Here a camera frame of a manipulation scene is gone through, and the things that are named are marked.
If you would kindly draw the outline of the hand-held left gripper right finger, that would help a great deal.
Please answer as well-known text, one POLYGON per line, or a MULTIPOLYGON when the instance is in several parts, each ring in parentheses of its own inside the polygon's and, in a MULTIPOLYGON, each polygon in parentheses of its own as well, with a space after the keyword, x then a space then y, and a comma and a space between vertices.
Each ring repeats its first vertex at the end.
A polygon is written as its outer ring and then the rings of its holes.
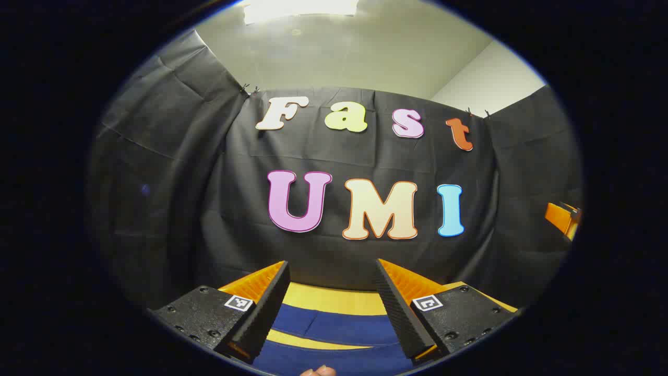
POLYGON ((375 267, 377 292, 404 355, 414 364, 472 347, 519 314, 466 283, 444 286, 383 259, 375 267))

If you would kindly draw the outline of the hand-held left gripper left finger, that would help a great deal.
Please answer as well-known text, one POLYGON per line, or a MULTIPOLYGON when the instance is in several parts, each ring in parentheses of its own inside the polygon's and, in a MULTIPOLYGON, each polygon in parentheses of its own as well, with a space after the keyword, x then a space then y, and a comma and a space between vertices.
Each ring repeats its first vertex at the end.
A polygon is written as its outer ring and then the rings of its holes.
POLYGON ((153 316, 194 343, 248 364, 260 354, 290 284, 285 260, 225 286, 198 286, 153 316))

